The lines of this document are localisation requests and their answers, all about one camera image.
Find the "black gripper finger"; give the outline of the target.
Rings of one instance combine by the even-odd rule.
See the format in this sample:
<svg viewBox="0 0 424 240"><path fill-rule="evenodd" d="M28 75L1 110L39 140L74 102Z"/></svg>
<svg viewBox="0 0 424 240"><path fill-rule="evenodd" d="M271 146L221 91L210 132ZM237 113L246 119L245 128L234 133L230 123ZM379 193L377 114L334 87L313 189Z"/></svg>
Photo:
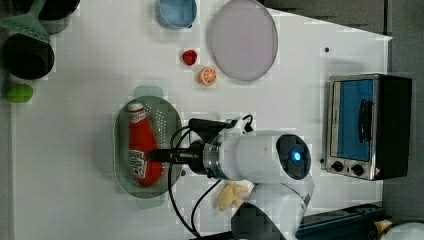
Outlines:
<svg viewBox="0 0 424 240"><path fill-rule="evenodd" d="M147 160L160 163L169 162L171 155L172 151L170 149L155 149L145 154Z"/></svg>

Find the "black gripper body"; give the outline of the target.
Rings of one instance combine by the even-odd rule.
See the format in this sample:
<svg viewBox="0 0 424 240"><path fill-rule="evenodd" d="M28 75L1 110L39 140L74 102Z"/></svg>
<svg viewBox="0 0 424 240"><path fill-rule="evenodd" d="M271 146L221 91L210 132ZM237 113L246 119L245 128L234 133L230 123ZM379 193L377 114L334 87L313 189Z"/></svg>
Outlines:
<svg viewBox="0 0 424 240"><path fill-rule="evenodd" d="M218 134L229 125L206 119L192 118L188 122L188 133L194 132L199 136L188 148L174 148L171 159L174 164L186 164L196 174L213 175L206 161L206 150Z"/></svg>

